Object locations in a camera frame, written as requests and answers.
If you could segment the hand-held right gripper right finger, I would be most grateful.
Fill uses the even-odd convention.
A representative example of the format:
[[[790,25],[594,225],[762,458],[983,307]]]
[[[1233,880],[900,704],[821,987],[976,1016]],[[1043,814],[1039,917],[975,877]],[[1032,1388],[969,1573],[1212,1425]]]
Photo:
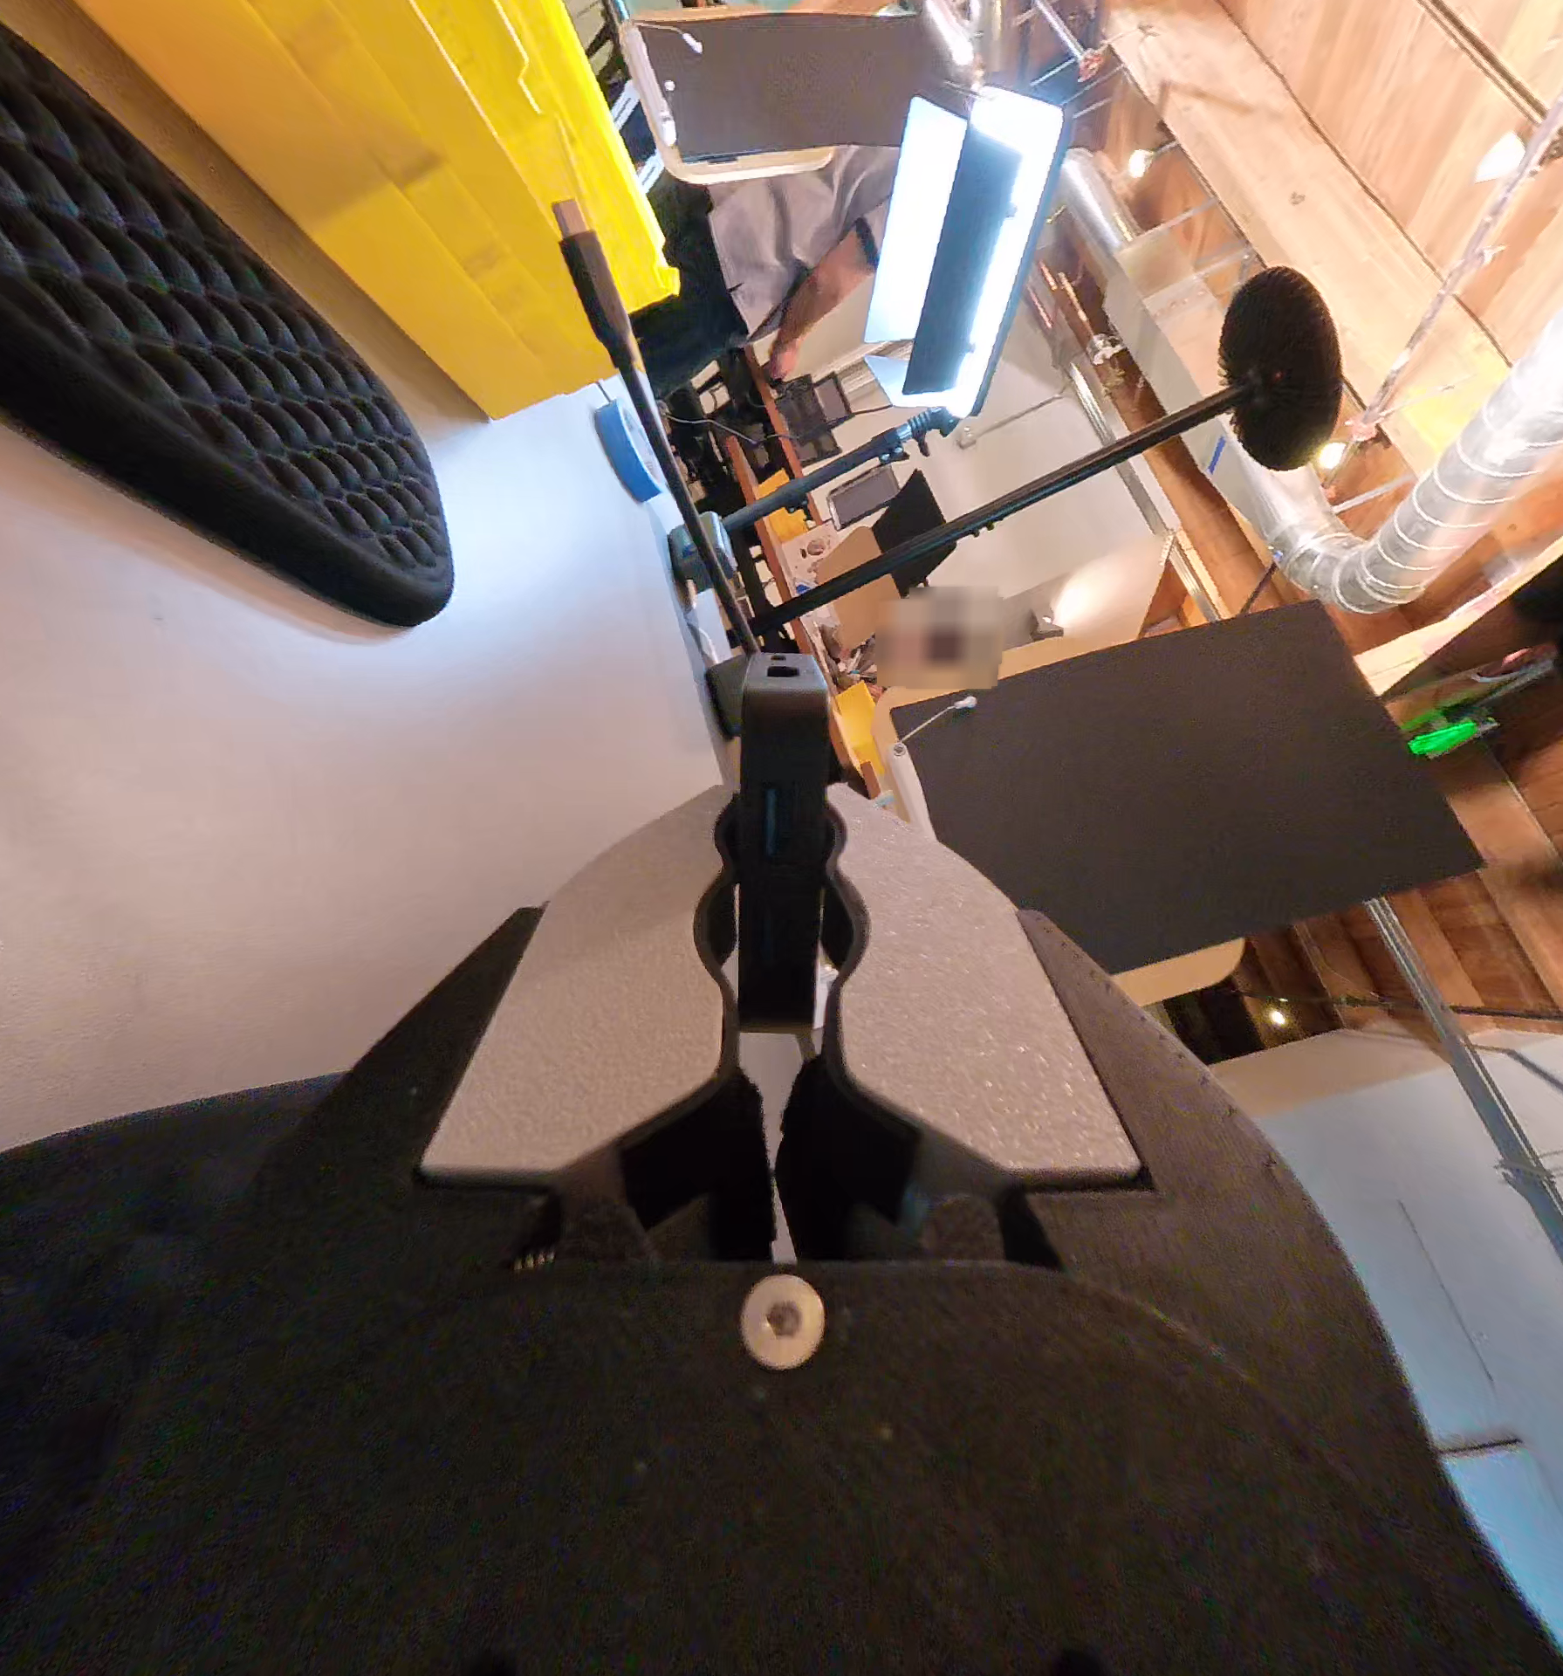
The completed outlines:
[[[833,978],[779,1121],[805,1261],[1053,1261],[1034,1198],[1140,1158],[1013,905],[845,788],[828,793]]]

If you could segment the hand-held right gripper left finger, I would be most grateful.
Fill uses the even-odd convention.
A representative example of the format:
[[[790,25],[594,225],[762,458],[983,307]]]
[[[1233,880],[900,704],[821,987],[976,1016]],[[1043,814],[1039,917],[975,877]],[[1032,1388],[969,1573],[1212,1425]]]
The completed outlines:
[[[427,1184],[545,1194],[565,1231],[612,1205],[690,1252],[770,1255],[762,1102],[723,976],[730,798],[667,810],[540,912],[420,1159]]]

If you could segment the yellow plastic bin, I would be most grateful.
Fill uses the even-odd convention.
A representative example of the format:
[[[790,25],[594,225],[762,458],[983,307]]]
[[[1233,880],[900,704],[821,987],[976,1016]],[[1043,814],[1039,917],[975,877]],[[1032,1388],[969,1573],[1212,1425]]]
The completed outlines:
[[[674,269],[559,2],[81,2],[486,417],[610,374],[559,253],[624,307]]]

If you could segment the small yellow storage bin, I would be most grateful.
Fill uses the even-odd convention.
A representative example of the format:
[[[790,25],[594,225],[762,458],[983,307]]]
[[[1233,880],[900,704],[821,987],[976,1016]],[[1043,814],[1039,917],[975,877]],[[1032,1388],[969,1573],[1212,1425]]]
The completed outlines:
[[[866,683],[854,681],[831,695],[833,747],[847,782],[872,800],[880,791],[873,723],[875,699]]]

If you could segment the black board on white stand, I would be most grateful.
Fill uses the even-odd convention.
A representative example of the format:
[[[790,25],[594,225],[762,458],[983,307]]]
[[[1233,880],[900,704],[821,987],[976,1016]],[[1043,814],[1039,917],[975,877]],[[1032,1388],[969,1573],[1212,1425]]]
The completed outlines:
[[[1109,974],[1480,870],[1313,603],[889,693],[936,840]]]
[[[701,187],[893,150],[912,100],[962,74],[915,12],[650,11],[619,23],[619,51],[666,173]]]

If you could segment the green exit sign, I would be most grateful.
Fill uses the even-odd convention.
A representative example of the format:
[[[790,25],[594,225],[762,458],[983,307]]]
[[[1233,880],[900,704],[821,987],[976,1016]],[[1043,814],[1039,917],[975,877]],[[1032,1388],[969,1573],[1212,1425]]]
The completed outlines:
[[[1409,753],[1432,761],[1452,754],[1465,744],[1484,740],[1500,726],[1487,702],[1433,707],[1400,723]]]

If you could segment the blue tape roll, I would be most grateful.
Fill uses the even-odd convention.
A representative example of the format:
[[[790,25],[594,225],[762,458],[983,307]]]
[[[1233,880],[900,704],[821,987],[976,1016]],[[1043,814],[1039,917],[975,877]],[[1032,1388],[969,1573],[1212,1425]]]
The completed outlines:
[[[657,452],[627,398],[606,398],[594,409],[592,423],[608,466],[633,501],[643,505],[666,494]]]

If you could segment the black light stand pole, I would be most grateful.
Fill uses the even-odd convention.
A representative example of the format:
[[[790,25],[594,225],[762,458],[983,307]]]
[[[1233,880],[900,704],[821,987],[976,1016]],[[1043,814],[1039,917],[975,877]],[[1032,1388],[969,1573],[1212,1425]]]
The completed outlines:
[[[833,456],[824,465],[790,479],[783,487],[762,494],[758,500],[729,513],[722,520],[727,534],[746,531],[772,513],[800,510],[811,494],[824,489],[838,479],[868,465],[891,465],[905,456],[905,449],[915,444],[920,454],[927,452],[931,435],[947,437],[959,426],[959,416],[943,407],[927,407],[912,414],[900,424],[884,430],[852,451]]]

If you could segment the led light panel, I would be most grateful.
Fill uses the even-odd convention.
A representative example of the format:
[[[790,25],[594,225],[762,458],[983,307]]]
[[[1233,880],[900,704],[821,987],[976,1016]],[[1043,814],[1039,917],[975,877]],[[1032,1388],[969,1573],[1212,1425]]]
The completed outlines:
[[[980,410],[1065,149],[1067,115],[1032,94],[910,101],[863,328],[908,346],[866,358],[894,409]]]

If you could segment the black mesh cushion pad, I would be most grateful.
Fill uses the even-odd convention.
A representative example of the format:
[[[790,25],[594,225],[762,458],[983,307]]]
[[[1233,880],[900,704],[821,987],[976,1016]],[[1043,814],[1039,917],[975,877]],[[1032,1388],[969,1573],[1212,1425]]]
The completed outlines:
[[[3,23],[0,412],[354,616],[409,629],[453,597],[435,475],[392,391]]]

